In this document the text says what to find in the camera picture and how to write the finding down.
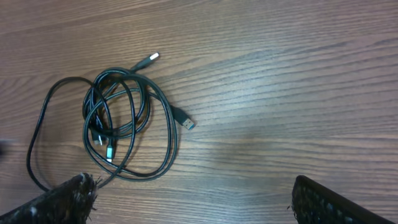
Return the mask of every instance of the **wooden surface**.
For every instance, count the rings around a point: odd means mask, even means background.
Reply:
[[[398,222],[395,0],[3,0],[0,49],[0,213],[42,193],[25,154],[48,89],[159,50],[141,73],[197,127],[179,128],[162,178],[101,189],[88,223],[295,223],[299,174]],[[82,145],[86,91],[67,85],[50,103],[32,160],[50,185],[106,177]],[[118,124],[127,105],[111,104]],[[154,110],[132,169],[164,155]]]

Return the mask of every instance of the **tabletop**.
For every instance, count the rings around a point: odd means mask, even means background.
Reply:
[[[25,157],[49,88],[159,51],[139,73],[196,127],[178,127],[163,177],[100,189],[88,223],[296,223],[301,174],[398,222],[396,1],[3,0],[0,18],[0,213],[42,193]],[[106,177],[81,138],[87,90],[68,84],[50,101],[32,156],[49,186]],[[128,105],[109,104],[116,124]],[[164,112],[152,110],[130,169],[164,157]]]

